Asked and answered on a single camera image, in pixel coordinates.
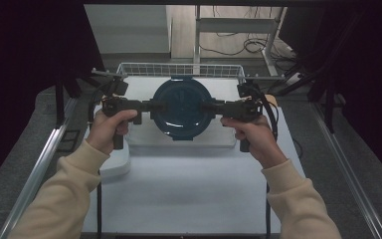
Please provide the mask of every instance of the sleeve cuff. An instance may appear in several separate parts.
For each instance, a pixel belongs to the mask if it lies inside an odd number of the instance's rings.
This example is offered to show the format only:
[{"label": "sleeve cuff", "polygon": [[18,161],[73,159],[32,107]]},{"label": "sleeve cuff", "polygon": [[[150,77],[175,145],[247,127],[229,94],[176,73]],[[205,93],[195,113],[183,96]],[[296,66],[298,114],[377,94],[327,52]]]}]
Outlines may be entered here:
[{"label": "sleeve cuff", "polygon": [[278,194],[290,190],[305,181],[289,159],[277,166],[263,169],[262,173],[266,177],[271,194]]},{"label": "sleeve cuff", "polygon": [[83,171],[97,174],[109,155],[93,148],[85,140],[75,152],[67,156],[67,162]]}]

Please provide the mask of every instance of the gray carpet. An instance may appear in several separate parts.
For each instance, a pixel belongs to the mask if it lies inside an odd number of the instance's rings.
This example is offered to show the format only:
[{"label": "gray carpet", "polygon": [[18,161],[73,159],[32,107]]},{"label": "gray carpet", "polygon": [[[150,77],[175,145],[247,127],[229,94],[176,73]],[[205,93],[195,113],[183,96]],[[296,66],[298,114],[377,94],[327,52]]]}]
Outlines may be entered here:
[{"label": "gray carpet", "polygon": [[[170,62],[190,63],[189,59],[106,59],[105,65],[112,71],[120,62]],[[247,74],[265,76],[267,70],[261,60],[202,60],[204,64],[240,64]],[[87,127],[87,103],[94,90],[79,81],[83,94],[75,108],[75,113],[68,130],[80,132],[77,145],[81,142]],[[273,82],[261,82],[262,87],[270,87]],[[342,172],[328,147],[314,117],[312,108],[305,94],[309,86],[298,89],[285,97],[278,98],[283,108],[286,122],[292,137],[300,144],[295,144],[299,153],[302,151],[301,164],[306,176],[313,180],[315,188],[323,196],[330,217],[336,222],[343,238],[373,238],[352,193],[343,178]],[[50,132],[55,126],[55,104],[53,89],[47,89],[37,96],[36,110],[28,126],[20,136],[13,150],[0,168],[0,229],[9,211],[17,199],[35,161],[40,155]],[[382,218],[382,165],[368,146],[357,135],[341,114],[334,112],[335,135],[350,159],[362,186]],[[71,148],[71,141],[60,144],[59,149]],[[57,152],[49,166],[45,179],[55,173],[55,164],[61,155]]]}]

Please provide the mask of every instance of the round blue dish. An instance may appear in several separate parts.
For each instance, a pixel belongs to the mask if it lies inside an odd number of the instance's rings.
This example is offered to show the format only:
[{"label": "round blue dish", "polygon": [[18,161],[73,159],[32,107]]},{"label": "round blue dish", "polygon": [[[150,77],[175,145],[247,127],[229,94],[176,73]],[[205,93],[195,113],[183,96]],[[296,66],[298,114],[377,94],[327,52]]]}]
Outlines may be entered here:
[{"label": "round blue dish", "polygon": [[153,114],[156,125],[173,140],[192,140],[210,124],[214,114],[201,111],[202,102],[215,101],[192,77],[175,77],[162,84],[153,99],[166,102],[167,110]]}]

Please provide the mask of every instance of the cream sweater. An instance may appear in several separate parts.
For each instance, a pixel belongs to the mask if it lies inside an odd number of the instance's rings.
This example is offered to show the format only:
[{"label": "cream sweater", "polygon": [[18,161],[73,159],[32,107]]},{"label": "cream sweater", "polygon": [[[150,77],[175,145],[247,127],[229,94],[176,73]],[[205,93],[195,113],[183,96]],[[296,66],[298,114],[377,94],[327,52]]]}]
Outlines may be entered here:
[{"label": "cream sweater", "polygon": [[[9,238],[80,238],[98,169],[109,158],[86,141],[61,157],[58,172],[46,181]],[[264,169],[271,192],[268,200],[282,223],[281,238],[340,238],[321,196],[302,178],[290,160]]]}]

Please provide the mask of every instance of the person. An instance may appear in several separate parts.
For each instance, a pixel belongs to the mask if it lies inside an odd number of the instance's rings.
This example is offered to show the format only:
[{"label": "person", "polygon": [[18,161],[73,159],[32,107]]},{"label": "person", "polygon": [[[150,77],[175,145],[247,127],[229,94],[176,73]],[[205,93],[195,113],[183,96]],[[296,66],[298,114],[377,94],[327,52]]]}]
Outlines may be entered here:
[{"label": "person", "polygon": [[[113,151],[114,133],[127,133],[127,120],[136,111],[122,111],[107,118],[101,111],[80,147],[61,157],[57,173],[47,180],[28,206],[9,238],[80,238],[90,205],[90,192],[100,182],[98,169]],[[262,165],[270,186],[268,201],[281,221],[281,238],[340,238],[327,215],[324,202],[310,179],[301,177],[275,142],[266,117],[253,122],[222,118],[247,138],[251,155]]]}]

